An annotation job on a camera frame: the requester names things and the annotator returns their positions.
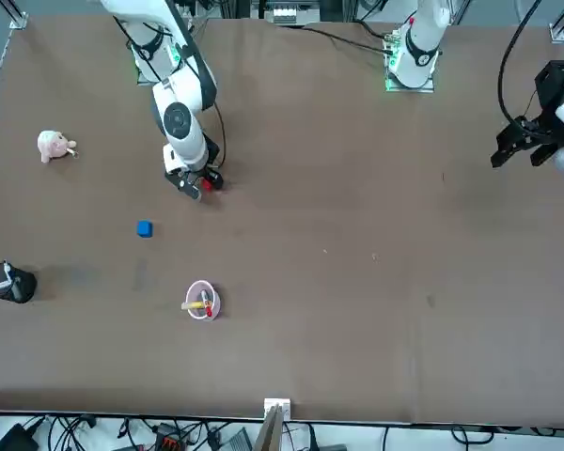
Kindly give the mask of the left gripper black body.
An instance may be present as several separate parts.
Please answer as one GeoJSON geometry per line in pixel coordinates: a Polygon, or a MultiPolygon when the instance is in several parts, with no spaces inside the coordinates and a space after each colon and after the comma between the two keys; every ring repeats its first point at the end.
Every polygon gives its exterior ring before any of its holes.
{"type": "Polygon", "coordinates": [[[535,77],[540,114],[528,120],[519,117],[528,134],[520,132],[519,145],[534,147],[564,140],[564,124],[556,109],[564,97],[564,60],[551,60],[535,77]]]}

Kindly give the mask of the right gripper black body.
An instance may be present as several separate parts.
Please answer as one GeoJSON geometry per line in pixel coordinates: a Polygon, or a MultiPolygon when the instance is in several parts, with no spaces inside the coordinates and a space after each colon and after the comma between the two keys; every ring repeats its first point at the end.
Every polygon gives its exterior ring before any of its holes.
{"type": "Polygon", "coordinates": [[[215,170],[215,160],[219,153],[219,146],[208,135],[202,135],[201,149],[195,159],[185,163],[184,177],[186,179],[217,178],[218,173],[215,170]]]}

